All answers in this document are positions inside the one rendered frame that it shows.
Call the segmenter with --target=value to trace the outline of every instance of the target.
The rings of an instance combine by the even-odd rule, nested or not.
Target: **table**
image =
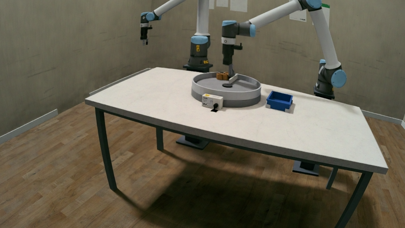
[[[261,101],[250,107],[210,112],[191,96],[192,78],[200,73],[154,68],[85,100],[95,107],[101,153],[109,186],[117,189],[104,113],[156,128],[157,149],[163,130],[271,156],[362,173],[337,228],[345,227],[373,173],[388,166],[359,107],[262,84]],[[293,95],[291,113],[265,107],[271,91]]]

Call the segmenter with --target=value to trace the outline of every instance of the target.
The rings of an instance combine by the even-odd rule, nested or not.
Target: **wooden floor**
[[[405,130],[366,118],[389,165],[347,227],[405,227]],[[0,227],[334,227],[359,173],[292,173],[292,160],[164,132],[106,114],[119,191],[108,187],[94,108],[79,104],[0,145]]]

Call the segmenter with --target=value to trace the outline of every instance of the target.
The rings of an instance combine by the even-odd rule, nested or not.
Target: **blue plastic box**
[[[267,97],[267,108],[272,108],[280,111],[290,112],[291,104],[293,103],[293,96],[271,91]]]

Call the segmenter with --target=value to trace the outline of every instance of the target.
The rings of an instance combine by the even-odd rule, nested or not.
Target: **metal table frame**
[[[292,156],[284,156],[284,155],[280,155],[280,154],[276,154],[276,153],[270,153],[270,152],[266,152],[266,151],[261,151],[261,150],[256,150],[256,149],[252,149],[252,148],[248,148],[248,147],[242,147],[242,146],[238,146],[238,145],[233,145],[230,143],[224,143],[224,142],[220,142],[220,141],[216,141],[216,140],[212,140],[212,139],[207,139],[207,138],[203,138],[203,137],[198,137],[195,135],[190,135],[188,133],[185,132],[179,132],[177,130],[172,130],[172,129],[168,129],[165,127],[161,127],[161,126],[157,126],[155,124],[151,124],[151,123],[147,123],[144,121],[140,121],[140,120],[136,120],[133,118],[129,118],[126,116],[122,116],[116,113],[112,113],[109,111],[105,111],[102,110],[100,108],[95,108],[95,112],[96,112],[96,120],[97,120],[97,129],[98,129],[98,138],[100,140],[100,147],[101,147],[101,153],[103,156],[103,161],[104,161],[104,167],[105,167],[105,172],[107,174],[107,179],[108,179],[108,184],[110,186],[110,189],[115,191],[117,190],[117,184],[115,182],[115,177],[114,177],[114,171],[112,168],[112,163],[111,163],[111,158],[110,158],[110,150],[108,147],[108,140],[107,140],[107,131],[106,131],[106,127],[105,127],[105,119],[104,119],[104,113],[108,113],[114,116],[118,116],[127,120],[131,120],[131,121],[135,121],[141,124],[145,124],[151,127],[155,127],[156,128],[156,140],[157,140],[157,149],[158,150],[163,150],[163,130],[166,131],[170,131],[170,132],[174,132],[177,134],[181,134],[181,135],[186,135],[186,136],[190,136],[193,138],[197,138],[197,139],[201,139],[201,140],[206,140],[206,141],[210,141],[213,143],[217,143],[217,144],[221,144],[221,145],[225,145],[225,146],[229,146],[229,147],[234,147],[234,148],[238,148],[238,149],[242,149],[242,150],[248,150],[248,151],[252,151],[252,152],[256,152],[256,153],[262,153],[262,154],[266,154],[266,155],[270,155],[270,156],[276,156],[276,157],[282,157],[282,158],[287,158],[287,159],[291,159],[291,160],[298,160],[298,161],[302,161],[302,162],[308,162],[308,163],[316,163],[322,166],[328,166],[328,167],[332,167],[332,172],[330,174],[328,183],[326,185],[326,189],[330,189],[332,187],[333,181],[335,180],[336,174],[338,169],[345,169],[345,170],[349,170],[349,171],[354,171],[354,172],[359,172],[362,173],[359,182],[357,183],[356,188],[354,189],[354,192],[352,194],[352,197],[350,198],[349,202],[347,203],[347,206],[345,208],[345,210],[343,211],[343,214],[341,215],[339,221],[337,222],[335,228],[344,228],[347,224],[347,222],[349,222],[350,217],[352,217],[352,214],[354,212],[354,210],[356,209],[358,203],[360,202],[361,197],[363,196],[363,193],[365,192],[370,179],[372,177],[372,172],[368,172],[368,171],[363,171],[363,170],[358,170],[358,169],[352,169],[352,168],[346,168],[346,167],[342,167],[342,166],[334,166],[334,165],[330,165],[330,164],[326,164],[326,163],[318,163],[318,162],[314,162],[314,161],[310,161],[310,160],[305,160],[305,159],[300,159],[300,158],[296,158],[296,157],[292,157]]]

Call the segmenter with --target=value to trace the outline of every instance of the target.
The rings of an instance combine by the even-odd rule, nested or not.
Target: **concrete wall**
[[[147,67],[151,0],[0,1],[0,136]]]
[[[152,0],[154,10],[166,0]],[[287,0],[249,0],[248,12],[215,7],[210,10],[209,32],[212,71],[227,71],[222,65],[223,20],[246,21],[286,3]],[[389,4],[378,0],[332,1],[330,31],[339,61],[348,75],[347,84],[335,90],[336,101],[401,119],[405,113],[405,17],[401,0]],[[152,22],[150,67],[181,69],[187,63],[190,37],[196,31],[197,0],[187,0]],[[313,94],[322,50],[312,25],[284,17],[257,31],[255,38],[237,37],[243,50],[235,51],[237,73],[265,84]]]

